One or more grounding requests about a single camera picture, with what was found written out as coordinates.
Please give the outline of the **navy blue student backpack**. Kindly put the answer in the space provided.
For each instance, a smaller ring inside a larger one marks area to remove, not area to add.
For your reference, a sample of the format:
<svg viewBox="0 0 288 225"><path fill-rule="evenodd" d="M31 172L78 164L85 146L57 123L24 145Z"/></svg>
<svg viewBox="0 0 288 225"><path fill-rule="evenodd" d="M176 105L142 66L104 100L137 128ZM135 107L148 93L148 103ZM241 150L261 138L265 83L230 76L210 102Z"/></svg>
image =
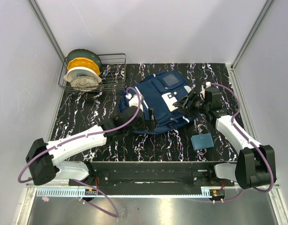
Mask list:
<svg viewBox="0 0 288 225"><path fill-rule="evenodd" d="M136 134L163 134L182 128L199 116L199 114L189 116L181 113L173 105L186 97L192 90L189 83L178 72L154 73L132 87L143 96L140 109L153 109L157 121L155 131L133 131Z"/></svg>

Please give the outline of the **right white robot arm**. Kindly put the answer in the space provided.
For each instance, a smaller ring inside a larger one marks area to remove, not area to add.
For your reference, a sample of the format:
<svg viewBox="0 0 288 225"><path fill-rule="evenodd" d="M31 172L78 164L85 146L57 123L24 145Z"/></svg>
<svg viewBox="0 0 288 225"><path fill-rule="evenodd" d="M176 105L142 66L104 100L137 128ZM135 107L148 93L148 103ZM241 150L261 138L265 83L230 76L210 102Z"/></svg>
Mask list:
<svg viewBox="0 0 288 225"><path fill-rule="evenodd" d="M174 106L189 116L203 114L238 153L236 164L216 164L207 173L210 185L217 186L225 179L238 183L242 189L269 192L273 188L276 182L274 149L256 141L237 123L235 115L223 106L218 88L208 87L200 93L191 90Z"/></svg>

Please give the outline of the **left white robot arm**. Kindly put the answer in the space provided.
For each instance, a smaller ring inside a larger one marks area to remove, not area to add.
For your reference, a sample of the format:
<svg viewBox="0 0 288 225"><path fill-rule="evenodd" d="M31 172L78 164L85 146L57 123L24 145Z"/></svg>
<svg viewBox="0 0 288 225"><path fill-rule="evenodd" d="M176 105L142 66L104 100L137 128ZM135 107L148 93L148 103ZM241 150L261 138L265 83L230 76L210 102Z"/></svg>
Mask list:
<svg viewBox="0 0 288 225"><path fill-rule="evenodd" d="M89 162L67 161L71 156L85 150L112 144L133 131L153 131L157 122L152 109L144 110L136 106L125 109L114 116L94 125L86 131L67 138L45 142L35 140L26 156L34 185L41 186L54 179L76 179L89 186L95 181L94 169Z"/></svg>

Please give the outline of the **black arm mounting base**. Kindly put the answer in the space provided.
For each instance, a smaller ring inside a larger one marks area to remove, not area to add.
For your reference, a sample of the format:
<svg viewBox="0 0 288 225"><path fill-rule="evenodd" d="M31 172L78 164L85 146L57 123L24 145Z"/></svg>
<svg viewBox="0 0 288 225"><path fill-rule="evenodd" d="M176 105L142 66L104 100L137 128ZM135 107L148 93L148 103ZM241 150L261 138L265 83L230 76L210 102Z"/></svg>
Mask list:
<svg viewBox="0 0 288 225"><path fill-rule="evenodd" d="M113 197L207 198L233 187L214 174L214 162L92 162L82 182Z"/></svg>

